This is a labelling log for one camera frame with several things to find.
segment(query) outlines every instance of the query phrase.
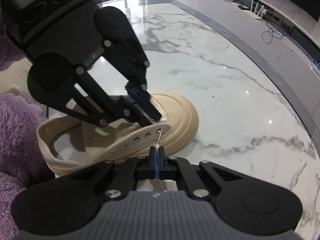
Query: metal eyelet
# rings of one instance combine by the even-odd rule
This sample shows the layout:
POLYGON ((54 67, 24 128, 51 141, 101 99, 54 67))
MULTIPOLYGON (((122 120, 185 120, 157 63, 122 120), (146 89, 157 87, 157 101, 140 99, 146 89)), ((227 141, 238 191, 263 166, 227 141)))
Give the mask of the metal eyelet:
POLYGON ((134 142, 133 142, 133 143, 137 143, 139 140, 140 140, 140 136, 136 136, 136 137, 134 138, 134 142))

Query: power cord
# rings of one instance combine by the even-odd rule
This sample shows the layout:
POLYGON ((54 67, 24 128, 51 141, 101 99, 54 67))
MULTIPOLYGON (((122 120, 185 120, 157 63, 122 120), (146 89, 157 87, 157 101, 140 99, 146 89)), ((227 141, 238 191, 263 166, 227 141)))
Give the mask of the power cord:
POLYGON ((274 17, 273 17, 273 16, 272 16, 272 17, 269 17, 269 18, 267 18, 267 20, 266 20, 266 24, 267 24, 267 27, 268 27, 269 29, 268 29, 267 31, 261 33, 261 38, 262 38, 263 42, 264 42, 265 44, 267 44, 267 45, 269 45, 269 44, 272 43, 273 38, 277 38, 277 39, 283 40, 283 37, 284 37, 284 34, 283 34, 281 31, 279 31, 277 28, 269 25, 269 24, 271 24, 271 23, 274 23, 274 22, 271 21, 272 18, 274 18, 274 17), (266 41, 264 40, 263 35, 264 35, 265 33, 269 33, 269 34, 270 34, 270 36, 271 36, 270 42, 266 42, 266 41))

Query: beige fabric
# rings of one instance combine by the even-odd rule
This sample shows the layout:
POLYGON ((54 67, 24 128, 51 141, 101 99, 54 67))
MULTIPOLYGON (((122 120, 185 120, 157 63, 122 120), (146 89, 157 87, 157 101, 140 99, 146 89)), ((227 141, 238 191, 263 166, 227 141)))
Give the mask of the beige fabric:
POLYGON ((41 152, 49 168, 63 176, 105 160, 124 161, 132 156, 147 155, 155 144, 159 129, 163 129, 161 146, 167 155, 185 147, 195 136, 199 119, 194 106, 174 93, 153 93, 151 103, 162 114, 159 122, 141 128, 138 124, 117 120, 105 128, 82 122, 70 116, 49 120, 38 127, 41 152), (82 125, 84 145, 89 160, 85 163, 58 160, 50 152, 53 139, 63 132, 82 125))
POLYGON ((28 103, 36 103, 31 96, 27 78, 32 63, 24 58, 14 62, 8 69, 0 73, 0 94, 11 92, 23 96, 28 103))

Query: metal screw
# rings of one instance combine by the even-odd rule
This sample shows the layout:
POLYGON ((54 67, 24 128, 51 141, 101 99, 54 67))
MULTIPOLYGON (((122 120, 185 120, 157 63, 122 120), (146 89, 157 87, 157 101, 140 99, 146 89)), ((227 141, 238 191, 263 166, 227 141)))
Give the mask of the metal screw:
POLYGON ((110 189, 105 193, 107 198, 117 198, 121 196, 121 192, 117 189, 110 189))
POLYGON ((99 121, 99 124, 100 124, 101 127, 106 127, 107 126, 107 120, 106 119, 101 119, 99 121))
POLYGON ((76 68, 76 73, 77 73, 78 75, 82 75, 82 74, 84 73, 83 67, 77 67, 77 68, 76 68))
POLYGON ((123 111, 123 114, 124 114, 124 116, 129 116, 129 115, 131 114, 131 112, 130 112, 129 109, 125 109, 125 110, 123 111))
POLYGON ((134 138, 134 142, 133 142, 133 143, 137 143, 139 140, 140 140, 140 136, 136 136, 136 137, 134 138))
POLYGON ((196 189, 195 191, 193 191, 193 195, 199 198, 203 198, 203 197, 207 197, 209 196, 209 191, 207 191, 206 189, 196 189))
POLYGON ((104 46, 106 46, 106 47, 111 47, 111 45, 112 45, 112 43, 111 43, 111 41, 108 41, 108 40, 106 40, 106 41, 104 41, 104 46))

